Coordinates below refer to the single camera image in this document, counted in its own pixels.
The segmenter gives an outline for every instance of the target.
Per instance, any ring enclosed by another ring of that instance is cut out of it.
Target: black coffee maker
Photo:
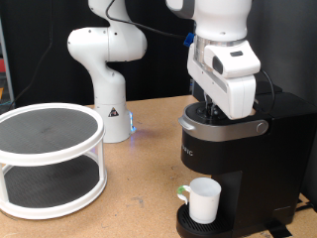
[[[257,95],[257,100],[268,108],[271,95]],[[217,219],[198,224],[182,205],[177,212],[179,235],[236,238],[267,229],[287,233],[285,225],[293,220],[315,136],[317,108],[280,91],[267,115],[241,120],[206,115],[205,102],[184,109],[179,118],[181,159],[222,186]]]

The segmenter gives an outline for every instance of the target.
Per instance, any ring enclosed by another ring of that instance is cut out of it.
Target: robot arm
[[[189,74],[230,119],[249,116],[261,63],[245,40],[252,0],[166,0],[178,17],[196,22]]]
[[[110,3],[111,0],[88,0],[90,10],[108,20],[110,27],[75,30],[69,35],[67,46],[71,56],[91,76],[95,110],[107,130],[103,141],[117,143],[131,135],[131,116],[126,106],[125,78],[108,67],[107,62],[141,59],[147,50],[147,39],[137,27],[108,19],[106,9]],[[110,14],[130,20],[124,0],[117,0]]]

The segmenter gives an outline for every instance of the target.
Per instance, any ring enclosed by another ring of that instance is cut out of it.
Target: wooden table
[[[180,185],[203,175],[180,159],[177,119],[192,96],[128,102],[137,132],[119,144],[105,144],[108,183],[87,207],[65,217],[33,221],[0,213],[2,237],[147,237],[179,238],[176,211]],[[294,237],[317,237],[317,215],[303,210],[287,226]],[[250,236],[271,237],[268,231]]]
[[[2,99],[3,87],[0,87],[0,101]]]

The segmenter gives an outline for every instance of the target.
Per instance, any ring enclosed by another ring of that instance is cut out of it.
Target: black mesh shelf
[[[183,238],[231,237],[231,228],[221,214],[209,224],[200,224],[193,221],[189,216],[188,205],[183,204],[177,212],[177,231]]]
[[[42,167],[13,167],[5,175],[9,201],[28,208],[72,202],[99,182],[99,169],[87,156]]]
[[[88,140],[97,129],[97,121],[85,112],[31,110],[0,123],[0,150],[22,155],[56,152]]]

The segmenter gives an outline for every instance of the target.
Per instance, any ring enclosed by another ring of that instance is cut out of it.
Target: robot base
[[[131,136],[131,118],[126,102],[117,105],[96,103],[94,110],[101,115],[106,128],[104,143],[122,142]]]

